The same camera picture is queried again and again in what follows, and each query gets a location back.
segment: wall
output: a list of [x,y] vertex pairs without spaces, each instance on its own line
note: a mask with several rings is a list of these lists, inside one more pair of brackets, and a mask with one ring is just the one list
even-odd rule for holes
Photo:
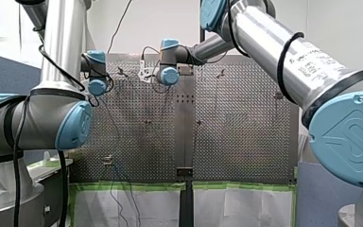
[[[95,1],[88,24],[96,49],[107,50],[129,0]],[[199,41],[199,0],[133,0],[113,41],[113,53],[140,54],[144,46],[159,48],[163,38],[192,45]]]

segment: metal frame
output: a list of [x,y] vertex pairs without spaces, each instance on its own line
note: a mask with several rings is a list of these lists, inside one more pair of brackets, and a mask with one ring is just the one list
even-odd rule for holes
[[[118,54],[111,54],[107,57],[108,60],[108,67],[109,67],[109,73],[113,74],[116,71],[116,66],[120,65],[120,66],[127,66],[128,68],[124,68],[126,73],[137,73],[138,70],[136,70],[139,66],[139,56],[137,55],[118,55]],[[146,61],[150,62],[151,65],[154,65],[154,63],[156,62],[156,60],[158,60],[157,56],[154,55],[146,55]],[[233,64],[234,63],[238,63],[238,64],[250,64],[254,71],[258,73],[258,75],[247,75],[247,77],[253,77],[253,76],[258,76],[258,77],[262,77],[264,76],[264,79],[268,79],[269,80],[269,84],[267,86],[267,88],[263,88],[263,89],[268,89],[269,87],[274,88],[275,91],[275,96],[278,95],[278,89],[277,89],[277,85],[274,84],[273,81],[271,81],[271,79],[268,77],[268,75],[265,74],[264,71],[262,71],[262,69],[259,68],[259,66],[254,65],[253,61],[251,59],[245,59],[241,56],[226,56],[222,61],[219,62],[219,64],[229,64],[229,68],[233,68]],[[194,192],[193,192],[193,186],[192,186],[192,181],[194,180],[194,175],[196,170],[193,169],[195,165],[199,165],[198,163],[196,163],[196,161],[194,160],[197,155],[197,140],[195,140],[195,137],[197,135],[197,131],[199,130],[200,127],[200,120],[202,119],[198,119],[197,118],[197,112],[198,112],[198,108],[200,108],[199,106],[199,95],[198,92],[196,91],[196,89],[199,89],[198,83],[199,81],[197,81],[197,79],[200,79],[199,77],[199,68],[195,68],[193,72],[194,75],[191,74],[191,70],[189,68],[189,66],[187,65],[183,65],[180,66],[180,72],[181,73],[181,77],[180,77],[180,81],[179,83],[171,90],[171,95],[172,98],[169,102],[169,105],[171,105],[169,108],[169,110],[171,110],[171,113],[167,113],[167,114],[172,114],[171,121],[167,122],[167,127],[171,128],[171,130],[173,131],[172,136],[174,137],[173,140],[165,140],[163,141],[164,143],[173,143],[169,148],[170,150],[168,151],[168,155],[171,155],[173,158],[171,159],[167,159],[167,161],[169,162],[174,162],[173,164],[173,168],[169,169],[168,167],[164,168],[164,171],[170,171],[168,172],[169,174],[173,175],[174,178],[167,178],[167,179],[163,179],[162,181],[159,180],[157,177],[153,177],[153,178],[135,178],[133,176],[133,171],[129,171],[129,177],[128,178],[122,178],[122,179],[116,179],[116,180],[120,180],[120,181],[125,181],[125,180],[130,180],[132,182],[142,182],[142,183],[157,183],[157,182],[185,182],[186,183],[186,190],[181,192],[181,207],[180,207],[180,226],[181,227],[192,227],[194,226]],[[118,76],[118,75],[113,75],[115,79],[122,79],[123,76]],[[154,94],[153,91],[151,91],[150,88],[150,84],[147,83],[143,83],[141,81],[137,81],[134,80],[135,85],[133,86],[138,86],[138,88],[142,88],[142,89],[146,89],[143,92],[145,92],[144,96],[145,97],[145,101],[148,101],[147,105],[159,105],[158,102],[149,100],[150,98],[157,98],[157,96],[164,96],[164,95],[157,95]],[[142,94],[136,94],[136,91],[127,91],[125,92],[123,95],[125,96],[131,96],[131,98],[141,98]],[[292,104],[289,104],[286,100],[281,100],[281,99],[277,99],[276,101],[280,102],[281,104],[283,104],[284,109],[282,110],[282,114],[288,114],[288,119],[289,119],[289,124],[287,124],[287,126],[285,125],[285,127],[288,127],[288,129],[285,129],[286,131],[288,131],[288,134],[285,134],[285,140],[288,143],[288,148],[287,149],[282,149],[280,150],[280,152],[288,152],[288,162],[285,163],[286,166],[288,166],[288,173],[287,177],[282,178],[282,179],[248,179],[248,178],[244,178],[244,179],[239,179],[239,178],[223,178],[224,180],[229,180],[229,181],[239,181],[239,182],[261,182],[261,183],[295,183],[295,179],[294,179],[294,167],[297,165],[297,156],[298,156],[298,127],[299,127],[299,109],[297,106],[294,106]],[[119,113],[121,114],[122,112],[112,112],[112,114],[116,114]],[[95,118],[99,118],[99,117],[106,117],[106,116],[102,116],[100,114],[96,114]],[[122,118],[122,116],[117,115],[115,117],[118,120],[122,120],[122,119],[126,119],[126,118]],[[161,118],[157,118],[155,117],[154,119],[147,119],[149,120],[152,125],[155,125],[155,121],[156,120],[160,120]],[[116,124],[118,125],[125,125],[124,122],[116,122]],[[98,172],[101,173],[103,171],[107,171],[108,167],[110,169],[112,169],[111,167],[111,163],[115,163],[116,164],[116,160],[119,157],[112,157],[111,159],[106,159],[106,162],[108,163],[109,161],[109,166],[104,166],[105,161],[103,161],[102,159],[106,158],[110,153],[108,152],[103,152],[100,150],[92,150],[92,148],[96,148],[96,143],[99,143],[99,145],[103,148],[105,146],[105,143],[110,143],[108,146],[109,148],[112,149],[117,149],[117,152],[122,152],[120,149],[122,149],[123,147],[118,147],[116,145],[116,137],[115,135],[113,135],[113,131],[112,130],[108,130],[106,129],[105,126],[103,126],[104,128],[102,128],[102,126],[99,126],[99,134],[96,134],[93,132],[93,136],[102,136],[102,140],[101,141],[94,141],[94,144],[89,147],[89,144],[87,144],[87,146],[85,146],[84,148],[81,149],[81,160],[79,161],[75,161],[75,164],[72,166],[72,178],[73,180],[76,179],[80,176],[80,174],[82,174],[82,171],[93,171],[93,172]],[[135,125],[135,122],[129,122],[128,127],[141,127],[141,125]],[[157,136],[155,138],[151,138],[151,139],[155,139],[155,140],[162,140],[163,138],[160,136]],[[84,156],[83,152],[90,152],[90,155]],[[136,157],[137,153],[133,153],[133,151],[130,151],[130,153],[127,153],[127,155],[129,157]],[[130,166],[122,166],[123,168],[125,168],[126,170],[130,170],[131,168],[142,168],[144,169],[145,167],[141,164],[135,164],[133,161],[129,162],[130,158],[128,158],[128,162],[126,164],[123,165],[130,165]],[[112,180],[113,179],[113,174],[114,171],[107,171],[104,174],[103,178],[100,179],[90,179],[87,182],[94,182],[97,180]],[[203,181],[211,181],[212,179],[198,179],[198,180],[203,180]]]

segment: white wall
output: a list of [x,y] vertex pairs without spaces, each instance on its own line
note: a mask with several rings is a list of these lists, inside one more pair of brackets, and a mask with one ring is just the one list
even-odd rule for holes
[[363,69],[363,1],[308,1],[307,38],[347,67]]
[[[128,2],[93,3],[88,24],[96,49],[107,51]],[[141,54],[146,45],[159,48],[163,38],[175,38],[187,45],[199,41],[199,0],[133,0],[111,52]]]

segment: cable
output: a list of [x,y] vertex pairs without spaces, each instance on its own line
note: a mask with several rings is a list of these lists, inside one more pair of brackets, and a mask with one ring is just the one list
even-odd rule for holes
[[64,158],[64,151],[58,150],[58,154],[59,154],[60,168],[61,168],[61,189],[63,191],[59,227],[65,227],[66,216],[67,216],[67,202],[69,195],[68,191],[69,189],[67,183],[67,167],[66,167],[66,159]]
[[113,193],[112,193],[112,190],[113,190],[113,185],[114,185],[114,179],[113,179],[113,181],[112,181],[112,185],[111,185],[111,192],[110,192],[110,194],[111,194],[111,197],[112,197],[112,199],[114,200],[114,201],[116,201],[116,203],[117,203],[117,205],[119,205],[120,206],[120,211],[119,211],[119,216],[120,216],[120,218],[122,218],[125,222],[126,222],[126,226],[127,227],[129,227],[129,223],[128,223],[128,220],[123,216],[123,210],[124,210],[124,208],[123,208],[123,205],[122,205],[122,203],[120,203],[120,201],[119,200],[117,200],[116,199],[116,197],[113,195]]
[[160,53],[157,49],[155,49],[154,47],[147,45],[147,46],[145,46],[145,47],[144,47],[144,49],[143,49],[143,53],[141,54],[141,60],[144,60],[144,59],[145,59],[145,53],[146,53],[146,50],[147,50],[147,49],[151,49],[151,50],[155,51],[155,53],[157,53],[157,54],[161,54],[161,53]]
[[[120,173],[119,173],[119,170],[117,169],[116,166],[114,166],[114,171],[116,172],[116,175],[117,175],[117,179],[121,179],[120,177]],[[133,200],[133,203],[134,203],[134,206],[135,206],[135,209],[137,211],[137,221],[138,221],[138,227],[141,227],[141,215],[140,215],[140,210],[138,209],[138,206],[137,206],[137,202],[135,201],[135,198],[134,198],[134,194],[132,192],[132,185],[131,185],[131,180],[125,175],[125,178],[126,178],[126,182],[129,184],[129,187],[130,187],[130,194],[131,194],[131,199]]]
[[45,52],[44,48],[43,48],[43,44],[40,45],[40,47],[38,47],[38,50],[40,51],[40,53],[43,55],[44,58],[46,58],[52,65],[55,66],[55,68],[57,68],[60,73],[62,75],[64,75],[65,77],[67,77],[69,80],[73,81],[75,84],[77,84],[80,87],[80,91],[85,91],[85,87],[84,85],[78,81],[77,79],[73,78],[72,75],[70,75],[69,73],[67,73],[66,71],[64,71],[64,69],[62,69],[60,66],[58,66],[50,57],[49,55]]
[[214,60],[214,61],[207,61],[206,63],[217,63],[217,62],[221,61],[222,59],[224,59],[224,58],[225,58],[225,56],[228,54],[228,52],[229,52],[229,51],[226,51],[226,52],[222,55],[222,57],[220,57],[219,59]]
[[[109,109],[108,107],[108,104],[103,100],[103,98],[99,98],[99,100],[101,100],[101,102],[104,104],[104,107],[105,109],[107,110],[108,112],[108,116],[110,117],[111,121],[112,121],[112,124],[114,125],[115,129],[116,129],[116,132],[118,134],[118,137],[120,139],[120,133],[119,133],[119,129],[117,128],[117,125],[116,125],[116,122],[111,114],[111,110]],[[119,174],[119,171],[117,169],[116,166],[114,166],[114,170],[115,170],[115,173],[116,173],[116,177],[117,179],[119,179],[119,181],[121,181],[121,176]],[[130,186],[130,193],[131,193],[131,198],[134,202],[134,206],[135,206],[135,209],[137,211],[137,218],[138,218],[138,223],[139,223],[139,227],[141,227],[141,216],[140,216],[140,210],[138,209],[138,206],[137,206],[137,202],[135,201],[135,198],[134,198],[134,195],[133,195],[133,192],[132,192],[132,185],[131,185],[131,180],[128,178],[127,175],[125,175],[125,178],[126,178],[126,181],[129,183],[129,186]],[[121,207],[121,212],[123,211],[123,206],[120,204],[120,202],[112,195],[112,187],[113,187],[113,183],[114,183],[114,179],[112,180],[112,186],[111,186],[111,196],[113,197],[113,199],[119,204],[119,206]]]
[[95,73],[97,73],[101,77],[106,78],[108,80],[108,82],[110,83],[110,86],[107,88],[107,91],[105,93],[110,92],[113,89],[113,86],[114,86],[114,82],[113,82],[113,79],[111,78],[111,75],[109,73],[102,74],[102,73],[96,71],[95,68],[94,68],[94,66],[93,66],[93,64],[91,63],[90,59],[85,54],[81,54],[81,57],[87,62],[88,67],[91,70],[93,70]]
[[234,48],[243,56],[249,58],[250,56],[244,52],[242,49],[240,49],[240,46],[237,44],[237,41],[235,40],[234,33],[233,33],[233,25],[232,25],[232,4],[231,0],[228,0],[228,24],[229,24],[229,32],[231,33],[231,39],[232,43],[234,45]]
[[287,98],[287,100],[289,100],[291,103],[294,103],[294,104],[296,104],[296,102],[288,94],[288,91],[285,88],[285,82],[284,82],[284,78],[283,78],[283,71],[284,71],[284,66],[285,66],[285,56],[287,54],[288,48],[290,48],[290,45],[295,40],[297,40],[299,38],[303,38],[303,37],[304,37],[304,34],[302,32],[297,32],[296,34],[294,34],[291,37],[290,40],[288,40],[285,43],[285,46],[283,47],[281,56],[280,56],[279,61],[278,61],[278,67],[277,67],[277,71],[276,71],[276,75],[277,75],[277,79],[278,79],[278,85],[279,85],[279,88],[281,89],[282,94],[285,96],[285,98]]
[[14,137],[14,144],[13,144],[13,167],[14,167],[14,179],[15,179],[15,201],[14,201],[14,212],[13,212],[13,226],[19,226],[19,214],[20,214],[20,200],[21,200],[21,184],[20,184],[20,170],[19,170],[19,162],[18,162],[18,149],[19,149],[19,142],[20,136],[22,134],[23,126],[25,125],[26,121],[26,113],[27,113],[27,105],[29,101],[29,96],[23,102],[23,109],[22,115],[20,118],[19,126],[17,127],[17,132]]
[[112,35],[112,38],[111,38],[111,44],[109,45],[108,52],[107,52],[108,54],[109,54],[109,52],[110,52],[110,51],[111,51],[111,49],[112,49],[113,39],[114,39],[114,37],[117,35],[117,32],[119,31],[119,28],[120,28],[120,26],[122,25],[123,19],[125,18],[126,13],[127,13],[127,12],[128,12],[128,10],[129,10],[129,6],[130,6],[131,2],[132,2],[132,0],[129,0],[128,5],[126,6],[125,11],[123,12],[122,17],[120,18],[119,24],[117,25],[117,29],[116,29],[116,31],[115,31],[115,32],[113,33],[113,35]]

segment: perforated metal panel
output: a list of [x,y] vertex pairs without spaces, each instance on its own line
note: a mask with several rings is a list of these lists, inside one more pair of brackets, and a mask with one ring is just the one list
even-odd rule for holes
[[[72,167],[73,182],[118,181],[119,176],[120,180],[133,182],[176,181],[174,89],[158,94],[150,84],[139,81],[135,76],[138,60],[126,55],[110,56],[107,70],[115,87],[94,108],[89,140]],[[118,67],[128,77],[118,75]],[[103,166],[103,159],[109,155],[116,168]]]
[[298,116],[278,92],[251,60],[228,56],[196,70],[195,180],[288,183],[293,178],[297,144],[291,136],[297,138],[297,129],[291,122]]
[[[191,163],[196,181],[290,183],[293,179],[297,107],[275,98],[277,85],[252,60],[227,56],[197,67],[196,76],[189,77],[196,79],[195,89],[191,89],[194,81],[181,79],[165,95],[134,76],[138,57],[110,55],[109,62],[116,83],[103,100],[115,125],[103,103],[94,109],[89,141],[72,167],[73,182],[119,180],[117,175],[133,182],[175,182],[176,167]],[[118,66],[128,78],[116,75]],[[183,92],[190,95],[190,102],[185,103],[185,98],[181,108]],[[186,119],[193,122],[194,110],[196,125],[176,127]],[[103,158],[110,154],[117,168],[103,166]]]

